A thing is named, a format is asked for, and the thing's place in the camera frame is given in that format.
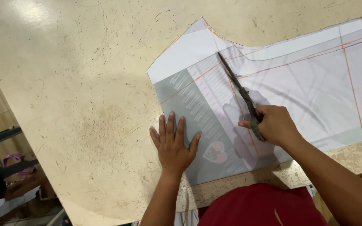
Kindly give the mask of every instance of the scratched table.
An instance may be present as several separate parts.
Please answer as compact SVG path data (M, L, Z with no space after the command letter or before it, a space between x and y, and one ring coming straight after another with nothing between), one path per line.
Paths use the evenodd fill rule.
M160 176L145 73L204 16L223 37L268 45L362 16L362 0L0 1L0 88L74 225L142 218ZM362 142L329 156L362 173ZM190 187L177 211L256 182L310 182L296 162Z

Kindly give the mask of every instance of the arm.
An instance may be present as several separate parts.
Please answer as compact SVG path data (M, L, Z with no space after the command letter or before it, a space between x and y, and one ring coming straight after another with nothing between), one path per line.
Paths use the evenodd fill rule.
M301 166L340 225L362 225L362 179L304 140L285 107L258 106L265 139ZM239 122L249 128L249 121Z
M163 167L162 174L154 190L152 200L143 214L142 226L172 226L174 225L175 203L182 173L191 164L196 155L200 135L193 138L191 147L184 145L185 118L178 121L174 137L174 113L168 116L165 126L164 116L159 118L159 137L153 129L149 129L150 136L158 151L158 159Z

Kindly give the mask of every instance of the scissors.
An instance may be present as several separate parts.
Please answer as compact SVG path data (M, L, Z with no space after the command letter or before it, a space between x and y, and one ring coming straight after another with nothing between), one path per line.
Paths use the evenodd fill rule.
M219 55L219 58L222 60L222 63L224 65L224 67L226 68L226 74L233 81L233 83L237 86L239 93L241 94L245 103L248 106L249 114L251 115L250 123L251 123L252 131L254 132L254 134L258 140L265 142L266 141L265 138L262 136L261 132L259 132L259 129L258 129L258 124L260 122L262 122L264 117L257 115L255 108L254 108L254 104L252 103L252 100L248 95L249 91L241 86L241 84L237 80L237 77L235 76L235 74L233 73L231 68L229 67L229 64L227 64L227 62L223 59L222 54L220 52L217 52L217 54Z

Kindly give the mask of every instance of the red shirt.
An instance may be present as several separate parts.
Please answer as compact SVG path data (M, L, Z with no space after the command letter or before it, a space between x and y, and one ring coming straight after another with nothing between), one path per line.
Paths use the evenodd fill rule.
M198 213L198 226L327 226L305 187L283 190L267 183L236 188Z

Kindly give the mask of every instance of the hand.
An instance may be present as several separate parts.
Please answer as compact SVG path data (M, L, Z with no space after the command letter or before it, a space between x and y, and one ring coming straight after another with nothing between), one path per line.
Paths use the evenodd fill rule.
M264 116L262 122L258 124L258 129L269 143L286 149L291 143L303 140L285 107L258 106L256 113ZM251 128L250 122L246 120L238 122L238 125Z
M149 129L150 136L158 151L158 159L163 167L163 174L181 177L185 169L191 164L198 149L198 142L201 138L196 135L192 141L190 148L184 145L184 125L185 118L182 116L178 122L177 131L174 137L174 112L168 116L167 128L164 116L159 118L159 137L153 129Z

